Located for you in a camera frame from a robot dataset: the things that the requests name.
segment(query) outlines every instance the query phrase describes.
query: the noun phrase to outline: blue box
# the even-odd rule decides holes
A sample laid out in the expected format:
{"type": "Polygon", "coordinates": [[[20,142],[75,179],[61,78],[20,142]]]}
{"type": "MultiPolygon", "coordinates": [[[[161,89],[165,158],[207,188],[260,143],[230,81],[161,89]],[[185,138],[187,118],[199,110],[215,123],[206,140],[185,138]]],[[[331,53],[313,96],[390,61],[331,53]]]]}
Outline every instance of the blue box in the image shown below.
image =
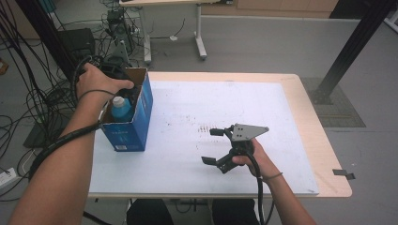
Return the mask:
{"type": "Polygon", "coordinates": [[[110,101],[102,114],[102,130],[116,152],[142,152],[145,151],[152,112],[152,90],[146,68],[127,68],[126,73],[139,88],[135,114],[131,122],[115,123],[111,115],[112,101],[110,101]]]}

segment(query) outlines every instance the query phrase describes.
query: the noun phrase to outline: black pole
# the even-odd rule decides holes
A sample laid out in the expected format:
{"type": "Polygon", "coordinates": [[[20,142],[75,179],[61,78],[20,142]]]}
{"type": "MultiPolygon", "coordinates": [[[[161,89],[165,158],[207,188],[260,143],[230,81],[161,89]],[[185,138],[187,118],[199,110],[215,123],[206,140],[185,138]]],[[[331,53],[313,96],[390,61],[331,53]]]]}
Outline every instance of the black pole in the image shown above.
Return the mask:
{"type": "Polygon", "coordinates": [[[310,91],[310,98],[314,104],[331,104],[329,96],[333,89],[387,17],[395,2],[396,0],[377,0],[370,6],[323,81],[316,90],[310,91]]]}
{"type": "Polygon", "coordinates": [[[40,36],[41,41],[46,45],[56,64],[64,72],[67,79],[71,82],[73,71],[77,63],[67,51],[58,36],[53,22],[47,16],[38,0],[16,0],[23,14],[32,24],[40,36]]]}

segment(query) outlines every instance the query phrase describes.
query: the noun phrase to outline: person's right hand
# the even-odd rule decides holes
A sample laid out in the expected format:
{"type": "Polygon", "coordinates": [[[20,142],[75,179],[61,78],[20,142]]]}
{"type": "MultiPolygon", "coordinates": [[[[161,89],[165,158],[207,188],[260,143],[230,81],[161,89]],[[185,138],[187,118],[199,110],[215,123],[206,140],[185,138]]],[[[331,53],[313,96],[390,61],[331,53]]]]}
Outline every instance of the person's right hand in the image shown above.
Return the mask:
{"type": "MultiPolygon", "coordinates": [[[[131,89],[134,83],[128,80],[116,80],[106,76],[97,67],[86,63],[84,65],[85,73],[79,77],[76,83],[78,99],[87,91],[103,90],[112,94],[116,94],[120,89],[131,89]]],[[[99,100],[100,104],[104,104],[107,100],[113,98],[113,95],[104,92],[89,93],[90,100],[99,100]]]]}
{"type": "MultiPolygon", "coordinates": [[[[258,167],[260,167],[260,173],[261,173],[261,176],[263,177],[263,181],[267,182],[268,178],[279,174],[280,171],[275,166],[275,164],[271,161],[271,159],[268,157],[268,155],[264,151],[263,146],[261,146],[260,142],[258,142],[254,138],[254,139],[252,139],[252,143],[253,143],[253,148],[254,148],[253,156],[258,163],[258,167]]],[[[254,166],[252,165],[252,162],[249,160],[248,157],[236,156],[236,157],[232,158],[232,161],[239,165],[243,165],[243,164],[248,165],[251,173],[255,176],[254,166]]]]}

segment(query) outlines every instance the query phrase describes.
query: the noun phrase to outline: power strip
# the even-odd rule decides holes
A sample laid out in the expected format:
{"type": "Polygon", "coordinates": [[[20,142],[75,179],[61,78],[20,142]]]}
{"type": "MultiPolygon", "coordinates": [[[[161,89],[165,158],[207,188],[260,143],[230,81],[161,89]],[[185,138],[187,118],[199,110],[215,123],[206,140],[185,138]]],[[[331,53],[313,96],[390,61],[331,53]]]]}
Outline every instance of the power strip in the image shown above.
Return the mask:
{"type": "Polygon", "coordinates": [[[15,173],[14,168],[8,169],[8,172],[2,172],[0,174],[0,189],[11,184],[18,179],[17,173],[15,173]]]}

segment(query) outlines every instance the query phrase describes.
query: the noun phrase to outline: bottle cap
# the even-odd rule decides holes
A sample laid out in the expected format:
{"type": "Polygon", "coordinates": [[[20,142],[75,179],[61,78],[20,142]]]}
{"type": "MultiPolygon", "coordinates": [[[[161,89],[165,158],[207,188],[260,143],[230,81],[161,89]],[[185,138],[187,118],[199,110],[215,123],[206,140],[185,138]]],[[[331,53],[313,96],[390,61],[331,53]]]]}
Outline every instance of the bottle cap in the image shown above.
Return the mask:
{"type": "Polygon", "coordinates": [[[124,106],[124,98],[122,97],[114,97],[114,100],[112,102],[114,103],[114,106],[117,108],[124,106]]]}

